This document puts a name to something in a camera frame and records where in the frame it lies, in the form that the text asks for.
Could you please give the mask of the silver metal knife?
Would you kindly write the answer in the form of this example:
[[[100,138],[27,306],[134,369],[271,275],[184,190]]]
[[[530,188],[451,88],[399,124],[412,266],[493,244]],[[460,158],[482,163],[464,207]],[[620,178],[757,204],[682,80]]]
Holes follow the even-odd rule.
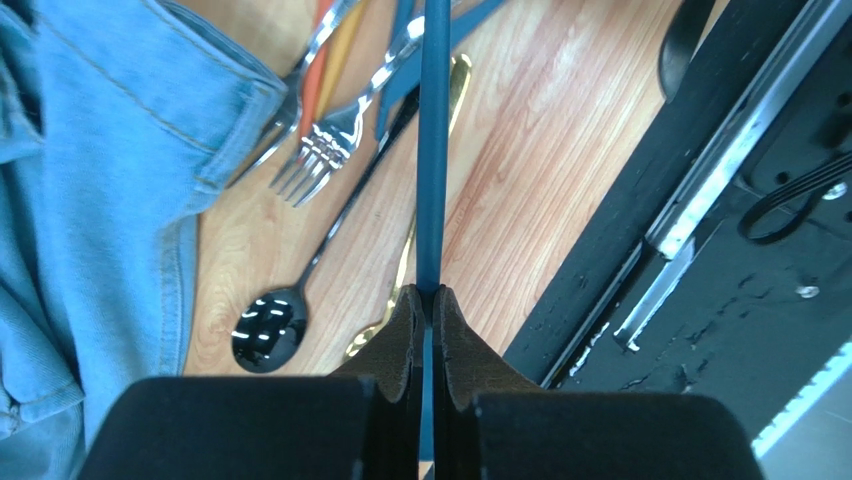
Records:
[[[281,78],[287,88],[285,98],[261,130],[255,149],[250,155],[253,160],[252,164],[229,180],[225,189],[233,187],[255,168],[262,165],[296,129],[303,112],[302,90],[309,67],[334,31],[359,3],[359,0],[333,1],[324,12],[318,26],[310,36],[301,58],[295,63],[291,71]]]

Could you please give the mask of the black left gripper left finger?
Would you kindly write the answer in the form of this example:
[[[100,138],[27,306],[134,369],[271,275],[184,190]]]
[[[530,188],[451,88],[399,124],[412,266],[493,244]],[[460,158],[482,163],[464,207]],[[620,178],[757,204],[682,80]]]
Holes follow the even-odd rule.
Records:
[[[402,287],[389,322],[352,359],[329,375],[355,378],[370,397],[360,479],[416,479],[422,416],[423,305],[414,285]]]

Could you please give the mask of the dark blue plastic spoon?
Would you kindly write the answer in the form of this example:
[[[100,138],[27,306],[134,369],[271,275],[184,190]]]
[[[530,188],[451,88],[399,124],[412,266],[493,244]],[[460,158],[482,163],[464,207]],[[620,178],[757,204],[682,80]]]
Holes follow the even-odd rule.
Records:
[[[420,119],[417,159],[417,259],[416,287],[421,298],[423,328],[423,387],[420,449],[423,460],[433,462],[434,477],[444,459],[445,428],[439,397],[442,380],[436,342],[439,340],[437,308],[441,286],[443,235],[448,170],[449,93],[451,56],[449,1],[424,3],[424,34],[420,85]]]

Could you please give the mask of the black metal spoon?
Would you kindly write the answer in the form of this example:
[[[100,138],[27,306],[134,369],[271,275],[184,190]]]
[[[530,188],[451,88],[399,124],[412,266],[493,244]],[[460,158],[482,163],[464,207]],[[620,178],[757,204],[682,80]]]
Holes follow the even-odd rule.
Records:
[[[297,352],[308,326],[309,307],[305,287],[332,239],[350,214],[374,173],[384,161],[420,108],[420,88],[413,88],[382,137],[346,202],[305,265],[297,282],[271,290],[257,298],[240,315],[231,332],[232,353],[236,362],[250,373],[271,373],[281,368]]]

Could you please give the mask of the black plastic knife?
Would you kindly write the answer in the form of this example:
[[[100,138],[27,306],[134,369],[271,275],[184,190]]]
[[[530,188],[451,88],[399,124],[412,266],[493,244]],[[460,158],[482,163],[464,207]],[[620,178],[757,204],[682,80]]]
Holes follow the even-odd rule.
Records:
[[[715,3],[715,0],[683,0],[663,37],[657,76],[666,104],[678,93]]]

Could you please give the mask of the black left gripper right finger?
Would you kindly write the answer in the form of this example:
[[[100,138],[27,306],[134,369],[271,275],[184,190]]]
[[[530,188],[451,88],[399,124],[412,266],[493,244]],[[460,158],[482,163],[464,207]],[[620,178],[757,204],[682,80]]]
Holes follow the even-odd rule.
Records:
[[[446,286],[436,292],[432,323],[433,476],[495,478],[526,432],[519,408],[540,388],[469,326]]]

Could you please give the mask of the gold metal spoon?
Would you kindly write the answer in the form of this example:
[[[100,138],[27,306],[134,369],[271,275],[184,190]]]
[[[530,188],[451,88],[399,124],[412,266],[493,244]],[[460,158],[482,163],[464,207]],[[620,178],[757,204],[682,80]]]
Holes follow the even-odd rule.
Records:
[[[467,94],[470,79],[471,79],[472,61],[467,54],[455,55],[451,58],[450,69],[450,94],[449,94],[449,130],[448,135],[451,136],[455,128],[459,112],[464,103]],[[400,289],[406,280],[408,263],[412,259],[411,250],[414,246],[414,238],[416,234],[416,211],[412,212],[406,241],[397,261],[397,271],[393,287],[390,291],[388,301],[386,303],[384,315],[378,322],[367,326],[360,331],[350,342],[346,348],[343,361],[356,356],[363,347],[389,322],[390,317],[396,306],[396,300]]]

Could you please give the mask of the dark blue plastic knife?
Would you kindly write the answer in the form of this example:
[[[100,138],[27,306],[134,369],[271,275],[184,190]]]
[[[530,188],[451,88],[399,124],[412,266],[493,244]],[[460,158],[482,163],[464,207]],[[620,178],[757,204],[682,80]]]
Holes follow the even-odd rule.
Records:
[[[488,17],[504,3],[503,0],[485,0],[470,10],[454,18],[450,25],[450,45],[457,45],[475,31]],[[387,120],[391,108],[403,99],[413,88],[419,85],[421,79],[422,48],[415,52],[403,63],[399,70],[389,79],[382,91],[378,105],[375,128],[375,139],[379,141],[386,132]]]

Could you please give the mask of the silver metal fork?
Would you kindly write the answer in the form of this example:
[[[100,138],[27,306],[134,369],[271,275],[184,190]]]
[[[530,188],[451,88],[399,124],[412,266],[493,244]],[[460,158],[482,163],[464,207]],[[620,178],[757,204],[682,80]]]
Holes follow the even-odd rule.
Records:
[[[383,65],[360,95],[314,123],[310,132],[301,138],[297,149],[270,184],[286,202],[295,208],[307,203],[345,166],[361,142],[364,116],[374,97],[420,47],[423,34],[424,13],[418,11],[391,42]]]

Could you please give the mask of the light blue denim jacket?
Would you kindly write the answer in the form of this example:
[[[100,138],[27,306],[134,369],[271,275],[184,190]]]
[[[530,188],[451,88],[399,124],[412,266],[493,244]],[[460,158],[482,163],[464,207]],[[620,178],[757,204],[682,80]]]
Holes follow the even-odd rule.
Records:
[[[200,214],[286,95],[173,1],[1,5],[1,475],[76,477],[183,372]]]

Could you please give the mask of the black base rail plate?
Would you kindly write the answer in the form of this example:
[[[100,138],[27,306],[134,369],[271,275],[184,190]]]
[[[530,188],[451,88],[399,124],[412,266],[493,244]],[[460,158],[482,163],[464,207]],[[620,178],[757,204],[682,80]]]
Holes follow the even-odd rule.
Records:
[[[506,360],[713,397],[756,437],[850,342],[851,5],[732,1]]]

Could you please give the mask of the orange plastic spoon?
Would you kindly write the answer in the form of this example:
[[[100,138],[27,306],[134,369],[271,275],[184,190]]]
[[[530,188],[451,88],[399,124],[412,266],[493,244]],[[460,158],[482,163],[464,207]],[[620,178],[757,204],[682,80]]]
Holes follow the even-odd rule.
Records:
[[[298,127],[298,136],[303,137],[309,133],[310,126],[314,121],[319,90],[321,88],[327,47],[323,45],[311,63],[305,75],[302,89],[302,115]]]

